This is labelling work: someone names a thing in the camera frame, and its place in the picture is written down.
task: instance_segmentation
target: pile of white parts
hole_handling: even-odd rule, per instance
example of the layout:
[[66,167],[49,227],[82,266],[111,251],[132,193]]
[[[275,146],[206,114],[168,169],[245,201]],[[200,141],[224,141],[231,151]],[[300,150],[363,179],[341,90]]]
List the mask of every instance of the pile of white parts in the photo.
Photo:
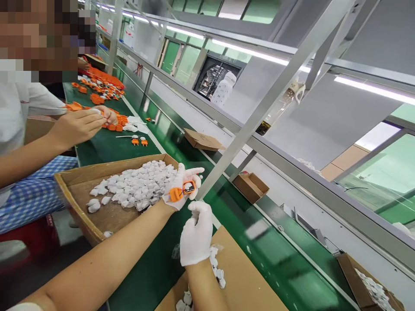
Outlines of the pile of white parts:
[[385,311],[395,311],[389,304],[389,297],[386,296],[383,286],[373,281],[372,278],[365,276],[362,272],[355,269],[358,276],[363,281],[363,284],[366,286],[372,300]]
[[[209,260],[211,261],[212,270],[213,270],[213,273],[215,274],[217,281],[219,282],[220,288],[224,289],[226,285],[225,278],[224,278],[224,272],[222,269],[217,268],[216,255],[217,255],[218,250],[219,249],[214,246],[211,247],[210,249],[211,254],[209,256]],[[179,302],[176,304],[176,311],[193,311],[194,308],[195,306],[192,304],[192,295],[190,293],[190,289],[188,289],[185,292],[183,299],[180,299]]]
[[113,175],[96,185],[89,193],[96,197],[106,195],[101,199],[91,199],[88,203],[88,212],[95,213],[102,205],[117,201],[123,208],[135,207],[138,212],[156,204],[165,192],[165,188],[176,176],[177,170],[163,161],[150,161],[139,169],[128,169],[121,175]]

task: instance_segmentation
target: forearm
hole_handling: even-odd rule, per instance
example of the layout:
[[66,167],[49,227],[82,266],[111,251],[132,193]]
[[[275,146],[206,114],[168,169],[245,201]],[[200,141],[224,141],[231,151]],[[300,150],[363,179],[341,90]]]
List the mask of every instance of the forearm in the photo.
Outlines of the forearm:
[[24,302],[44,311],[97,310],[174,213],[163,200],[70,265]]
[[66,150],[46,134],[0,157],[0,189],[26,178]]
[[186,266],[190,293],[197,311],[228,311],[216,277],[208,259],[196,265]]

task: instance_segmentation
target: cardboard box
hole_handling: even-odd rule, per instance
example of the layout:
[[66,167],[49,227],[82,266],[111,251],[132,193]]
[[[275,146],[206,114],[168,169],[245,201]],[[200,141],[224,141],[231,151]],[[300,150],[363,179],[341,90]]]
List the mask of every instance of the cardboard box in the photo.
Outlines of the cardboard box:
[[[362,309],[362,311],[383,311],[371,298],[366,286],[363,284],[362,279],[358,276],[355,269],[362,272],[365,276],[373,279],[378,284],[383,284],[366,271],[357,261],[355,261],[347,253],[341,254],[337,257],[337,261],[346,277],[347,283],[353,292],[354,298]],[[385,290],[386,295],[389,297],[389,303],[395,311],[404,311],[402,303],[395,298],[393,293]]]
[[[226,280],[221,292],[231,311],[288,310],[223,226],[214,234],[212,245],[221,246],[216,256],[218,268],[224,271]],[[187,288],[184,273],[155,311],[175,310]]]
[[103,234],[105,231],[115,233],[136,219],[141,213],[137,212],[135,208],[123,209],[117,202],[110,201],[105,208],[91,214],[86,206],[89,200],[93,198],[89,195],[90,191],[103,179],[120,174],[127,169],[140,168],[144,163],[153,160],[162,160],[167,165],[173,165],[176,169],[179,167],[178,162],[171,156],[161,154],[89,165],[55,174],[55,179],[68,202],[71,215],[92,246],[101,243],[105,239]]
[[225,150],[218,140],[212,136],[204,135],[185,128],[185,137],[193,148],[218,151],[218,149]]
[[269,190],[269,187],[254,173],[239,174],[233,184],[252,204],[266,195]]

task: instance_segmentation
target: red stool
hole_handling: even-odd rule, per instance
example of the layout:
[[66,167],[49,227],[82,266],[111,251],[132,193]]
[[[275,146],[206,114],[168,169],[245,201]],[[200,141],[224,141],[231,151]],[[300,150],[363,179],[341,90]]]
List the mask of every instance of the red stool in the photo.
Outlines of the red stool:
[[39,255],[45,254],[60,246],[51,215],[47,215],[23,227],[0,235],[0,242],[12,240],[22,241],[26,245],[30,255],[24,260],[8,267],[7,270],[13,270]]

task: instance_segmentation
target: open cardboard box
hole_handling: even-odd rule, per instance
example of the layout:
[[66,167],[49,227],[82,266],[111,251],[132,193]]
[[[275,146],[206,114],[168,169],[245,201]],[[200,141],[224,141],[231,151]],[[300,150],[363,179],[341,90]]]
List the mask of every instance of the open cardboard box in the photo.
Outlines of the open cardboard box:
[[185,128],[185,138],[189,141],[193,148],[218,151],[226,148],[214,137],[204,135]]
[[[360,276],[358,276],[355,269],[362,272],[365,276],[373,279],[378,284],[383,284],[366,271],[357,261],[355,261],[349,254],[344,253],[337,257],[337,261],[346,277],[347,283],[350,286],[353,296],[362,311],[383,311],[371,298],[366,286],[363,284]],[[385,293],[389,297],[389,303],[395,311],[404,311],[403,304],[395,298],[393,293],[389,292],[385,286]]]
[[[214,234],[212,245],[220,249],[216,259],[226,280],[221,292],[231,311],[288,310],[223,226]],[[155,311],[174,311],[187,289],[184,273]]]
[[[101,243],[105,239],[103,234],[105,231],[115,233],[136,219],[141,213],[137,212],[135,208],[123,209],[117,202],[110,201],[105,208],[91,214],[86,206],[89,200],[93,198],[89,195],[90,191],[103,179],[120,174],[127,169],[138,169],[144,163],[153,160],[162,160],[167,165],[173,165],[176,169],[179,167],[178,162],[171,156],[161,154],[89,165],[55,174],[55,179],[68,202],[71,215],[92,246]],[[104,196],[99,195],[97,198],[101,200],[102,197]]]
[[254,173],[239,174],[233,181],[233,184],[252,204],[269,191],[269,187]]

